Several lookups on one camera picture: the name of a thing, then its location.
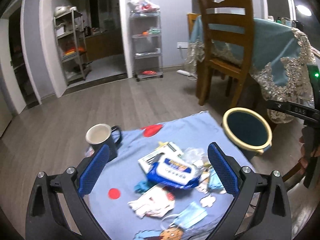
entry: blue face mask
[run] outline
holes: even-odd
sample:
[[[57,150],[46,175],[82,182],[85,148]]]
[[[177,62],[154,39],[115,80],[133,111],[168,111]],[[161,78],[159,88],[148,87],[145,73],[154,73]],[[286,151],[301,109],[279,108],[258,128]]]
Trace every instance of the blue face mask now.
[[[173,224],[181,227],[183,230],[187,230],[207,215],[208,214],[205,209],[193,201],[178,215],[178,217],[173,221]]]
[[[208,183],[208,189],[210,190],[223,190],[223,185],[214,169],[210,170],[210,179]]]

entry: trash bin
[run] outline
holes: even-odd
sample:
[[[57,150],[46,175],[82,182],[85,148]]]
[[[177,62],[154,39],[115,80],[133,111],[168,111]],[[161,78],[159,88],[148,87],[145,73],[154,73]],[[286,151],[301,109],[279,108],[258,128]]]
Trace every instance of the trash bin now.
[[[271,147],[271,128],[255,111],[242,107],[229,109],[223,115],[222,127],[248,160]]]

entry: rolling cart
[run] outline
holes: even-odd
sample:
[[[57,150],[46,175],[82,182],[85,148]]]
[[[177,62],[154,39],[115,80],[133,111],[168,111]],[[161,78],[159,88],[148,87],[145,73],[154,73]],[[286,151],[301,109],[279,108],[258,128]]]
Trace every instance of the rolling cart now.
[[[163,72],[161,71],[161,67],[163,66],[162,59],[162,40],[161,40],[161,20],[160,20],[160,11],[152,12],[152,13],[134,13],[131,12],[131,24],[132,26],[141,24],[140,21],[144,19],[155,19],[156,20],[156,29],[159,30],[158,33],[145,33],[145,34],[136,34],[132,36],[133,40],[133,51],[134,51],[134,77],[137,82],[146,78],[154,78],[154,77],[163,77]],[[138,43],[143,43],[144,40],[151,41],[155,47],[151,51],[141,51],[138,47]],[[141,61],[145,58],[158,57],[158,66],[149,68],[149,69],[138,69],[137,61]]]
[[[76,25],[76,22],[75,22],[77,18],[80,18],[80,21],[81,21],[81,24],[79,25]],[[75,48],[73,52],[70,52],[67,55],[64,53],[63,55],[59,53],[60,59],[61,59],[62,72],[67,85],[69,85],[70,82],[80,78],[85,80],[87,77],[87,74],[91,71],[91,67],[89,65],[90,63],[85,62],[83,58],[84,56],[86,56],[86,61],[88,61],[82,14],[75,10],[70,10],[63,14],[55,16],[53,18],[53,22],[54,22],[54,29],[56,34],[56,43],[57,43],[58,50],[60,51],[61,47],[66,42],[74,44],[73,46]],[[72,23],[72,30],[66,29],[66,27],[64,26],[66,25],[66,22]],[[58,28],[62,28],[62,27],[64,27],[65,30],[63,31],[62,34],[59,35]],[[64,63],[74,59],[77,60],[77,64],[79,65],[80,72],[78,74],[75,73],[74,75],[70,75],[69,74],[70,72],[66,71],[66,68],[64,67]]]

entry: ceiling light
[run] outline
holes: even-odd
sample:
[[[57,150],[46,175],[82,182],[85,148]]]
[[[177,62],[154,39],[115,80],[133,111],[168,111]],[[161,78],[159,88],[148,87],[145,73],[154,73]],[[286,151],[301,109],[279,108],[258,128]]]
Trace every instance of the ceiling light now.
[[[302,14],[304,14],[304,15],[306,15],[306,16],[311,16],[311,11],[310,11],[307,7],[305,7],[305,6],[303,6],[303,5],[298,5],[298,6],[297,6],[297,9],[298,9],[298,11],[301,12]]]

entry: power strip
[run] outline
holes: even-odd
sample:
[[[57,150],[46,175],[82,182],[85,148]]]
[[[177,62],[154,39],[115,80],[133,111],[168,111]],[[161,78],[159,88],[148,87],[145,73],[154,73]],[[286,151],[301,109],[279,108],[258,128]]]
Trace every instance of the power strip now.
[[[177,73],[185,75],[185,76],[191,76],[191,73],[185,70],[177,70]]]

